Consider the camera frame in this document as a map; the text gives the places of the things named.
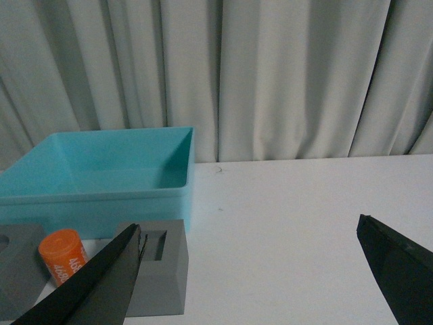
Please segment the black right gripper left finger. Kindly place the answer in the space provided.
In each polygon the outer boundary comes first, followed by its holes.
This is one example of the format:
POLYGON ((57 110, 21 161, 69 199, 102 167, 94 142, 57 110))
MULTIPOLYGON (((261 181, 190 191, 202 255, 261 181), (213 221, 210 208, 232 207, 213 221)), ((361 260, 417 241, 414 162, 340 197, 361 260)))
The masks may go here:
POLYGON ((141 264, 132 223, 14 324, 123 324, 141 264))

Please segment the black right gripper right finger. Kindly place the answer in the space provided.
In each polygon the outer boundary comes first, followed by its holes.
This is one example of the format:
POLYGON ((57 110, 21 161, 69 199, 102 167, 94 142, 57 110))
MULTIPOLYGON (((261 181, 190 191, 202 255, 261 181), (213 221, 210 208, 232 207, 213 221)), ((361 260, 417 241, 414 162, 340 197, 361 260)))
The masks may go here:
POLYGON ((432 323, 432 251, 361 215, 357 238, 398 324, 432 323))

